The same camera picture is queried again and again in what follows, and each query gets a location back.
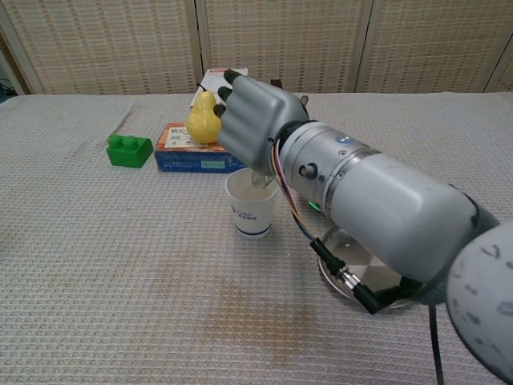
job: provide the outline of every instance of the green led light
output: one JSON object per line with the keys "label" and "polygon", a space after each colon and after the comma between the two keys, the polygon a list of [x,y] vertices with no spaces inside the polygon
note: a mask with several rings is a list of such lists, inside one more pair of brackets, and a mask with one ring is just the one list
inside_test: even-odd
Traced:
{"label": "green led light", "polygon": [[312,206],[316,211],[321,211],[321,208],[319,207],[319,205],[317,203],[313,203],[313,202],[308,202],[310,204],[310,206]]}

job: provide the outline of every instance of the metal base plate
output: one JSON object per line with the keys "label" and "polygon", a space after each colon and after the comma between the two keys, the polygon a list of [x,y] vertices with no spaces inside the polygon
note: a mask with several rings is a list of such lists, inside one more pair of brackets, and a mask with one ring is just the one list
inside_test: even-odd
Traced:
{"label": "metal base plate", "polygon": [[[399,285],[401,275],[382,263],[343,229],[337,226],[333,227],[322,238],[322,242],[335,257],[343,260],[349,270],[356,274],[362,280],[362,283],[372,291]],[[320,258],[318,258],[318,263],[322,275],[338,293],[357,301],[351,291],[342,284],[342,281],[329,273],[325,263]],[[396,301],[389,308],[399,308],[410,303],[411,301],[407,300]]]}

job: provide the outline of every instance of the white box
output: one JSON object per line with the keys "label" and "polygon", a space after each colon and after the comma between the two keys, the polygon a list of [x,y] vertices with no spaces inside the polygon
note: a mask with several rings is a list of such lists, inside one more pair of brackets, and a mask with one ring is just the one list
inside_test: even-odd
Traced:
{"label": "white box", "polygon": [[[237,71],[241,73],[242,75],[248,74],[248,68],[232,68],[234,71]],[[214,96],[216,97],[217,103],[224,103],[220,97],[217,95],[217,90],[219,87],[226,86],[228,88],[232,88],[228,84],[226,80],[224,80],[223,74],[227,70],[227,68],[211,68],[207,70],[207,73],[203,77],[203,80],[201,81],[201,85],[205,87],[207,90],[212,91]],[[202,92],[203,90],[198,87],[198,90],[194,94],[194,98],[192,99],[190,107],[194,105],[194,102],[196,101],[197,95]]]}

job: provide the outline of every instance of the stud on toy brick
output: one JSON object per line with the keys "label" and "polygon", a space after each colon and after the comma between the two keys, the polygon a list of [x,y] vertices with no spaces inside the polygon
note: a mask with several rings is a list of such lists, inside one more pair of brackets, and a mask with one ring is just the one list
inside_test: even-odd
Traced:
{"label": "stud on toy brick", "polygon": [[148,138],[113,134],[107,142],[107,154],[113,166],[141,168],[153,153],[153,145]]}

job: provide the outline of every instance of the black fingertip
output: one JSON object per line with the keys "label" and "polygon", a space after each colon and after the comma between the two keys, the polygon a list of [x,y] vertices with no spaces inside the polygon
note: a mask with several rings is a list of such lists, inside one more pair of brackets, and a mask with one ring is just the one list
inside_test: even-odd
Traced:
{"label": "black fingertip", "polygon": [[224,114],[224,112],[226,111],[226,106],[222,105],[222,104],[216,104],[214,106],[214,114],[216,114],[216,116],[221,119],[221,116]]}
{"label": "black fingertip", "polygon": [[219,87],[219,89],[217,90],[217,95],[219,95],[219,97],[221,98],[221,100],[223,100],[224,102],[226,101],[226,99],[232,94],[232,90],[230,90],[228,87]]}
{"label": "black fingertip", "polygon": [[241,74],[237,71],[228,69],[224,72],[224,79],[229,83],[233,84],[233,81],[236,79],[237,76],[240,76]]}

